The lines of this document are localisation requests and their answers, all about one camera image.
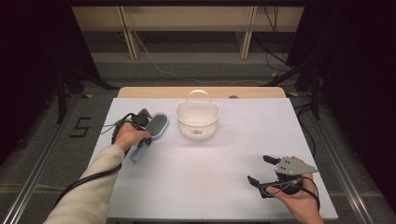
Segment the wrist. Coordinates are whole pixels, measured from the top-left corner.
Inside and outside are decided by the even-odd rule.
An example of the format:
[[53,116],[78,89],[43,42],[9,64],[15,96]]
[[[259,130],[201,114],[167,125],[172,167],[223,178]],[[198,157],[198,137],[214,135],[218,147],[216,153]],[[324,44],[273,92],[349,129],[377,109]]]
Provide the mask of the wrist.
[[128,144],[128,142],[124,141],[122,138],[117,139],[116,142],[114,142],[114,145],[119,146],[124,151],[128,150],[128,148],[130,147],[130,144]]
[[323,219],[321,218],[320,214],[316,214],[312,217],[309,217],[307,220],[302,221],[302,224],[323,224]]

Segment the white sleeve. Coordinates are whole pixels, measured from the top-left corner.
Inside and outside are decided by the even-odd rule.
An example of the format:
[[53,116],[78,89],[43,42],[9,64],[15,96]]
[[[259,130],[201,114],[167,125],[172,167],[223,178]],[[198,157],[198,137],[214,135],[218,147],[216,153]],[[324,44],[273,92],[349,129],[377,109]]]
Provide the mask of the white sleeve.
[[[121,147],[104,148],[81,178],[113,169],[124,159]],[[84,183],[64,195],[49,214],[45,224],[106,223],[110,197],[118,173]]]

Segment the basket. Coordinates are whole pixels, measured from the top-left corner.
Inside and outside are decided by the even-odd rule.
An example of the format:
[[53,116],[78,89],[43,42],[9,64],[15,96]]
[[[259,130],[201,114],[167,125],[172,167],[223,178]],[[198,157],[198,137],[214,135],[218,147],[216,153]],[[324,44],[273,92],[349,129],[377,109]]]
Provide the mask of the basket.
[[[206,95],[207,102],[197,102],[190,99],[194,93]],[[205,140],[212,136],[218,128],[220,107],[212,103],[206,91],[191,91],[185,102],[177,105],[178,126],[184,136],[193,140]]]

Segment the tabletop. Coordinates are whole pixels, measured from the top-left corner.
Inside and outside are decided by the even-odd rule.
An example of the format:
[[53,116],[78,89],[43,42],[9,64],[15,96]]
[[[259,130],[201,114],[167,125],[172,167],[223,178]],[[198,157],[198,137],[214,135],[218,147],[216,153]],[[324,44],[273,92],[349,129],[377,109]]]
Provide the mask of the tabletop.
[[[145,90],[154,89],[158,94],[156,98],[139,97]],[[282,202],[262,199],[247,179],[251,175],[262,183],[276,180],[274,165],[264,162],[263,155],[296,156],[316,166],[288,98],[243,98],[241,92],[255,89],[250,87],[231,88],[233,90],[225,94],[229,87],[205,89],[213,97],[212,102],[220,106],[218,130],[209,139],[197,142],[181,134],[176,116],[177,105],[197,87],[178,87],[174,91],[164,91],[173,88],[154,89],[121,90],[123,97],[127,96],[126,92],[140,93],[135,98],[115,98],[108,111],[105,124],[142,108],[150,113],[162,112],[169,118],[163,135],[151,143],[138,162],[132,162],[127,155],[122,163],[109,217],[157,221],[293,219]],[[239,98],[229,99],[230,93]],[[110,137],[111,132],[100,135],[93,158],[108,145]],[[320,173],[315,173],[314,179],[322,217],[336,219]]]

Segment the wooden panel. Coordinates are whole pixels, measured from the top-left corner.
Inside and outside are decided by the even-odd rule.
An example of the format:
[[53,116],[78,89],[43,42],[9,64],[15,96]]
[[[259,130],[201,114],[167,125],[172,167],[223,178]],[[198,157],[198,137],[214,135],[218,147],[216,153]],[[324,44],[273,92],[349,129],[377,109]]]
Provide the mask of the wooden panel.
[[303,15],[303,7],[279,7],[277,17],[275,19],[275,8],[274,7],[257,7],[256,20],[253,25],[253,32],[272,32],[273,28],[271,23],[274,25],[276,21],[277,30],[279,32],[296,32],[300,18]]
[[250,7],[127,7],[136,31],[240,31]]
[[117,7],[72,7],[82,31],[122,31]]
[[215,98],[228,98],[232,95],[239,98],[286,98],[285,92],[279,87],[124,87],[120,89],[118,97],[184,98],[193,90],[206,91]]

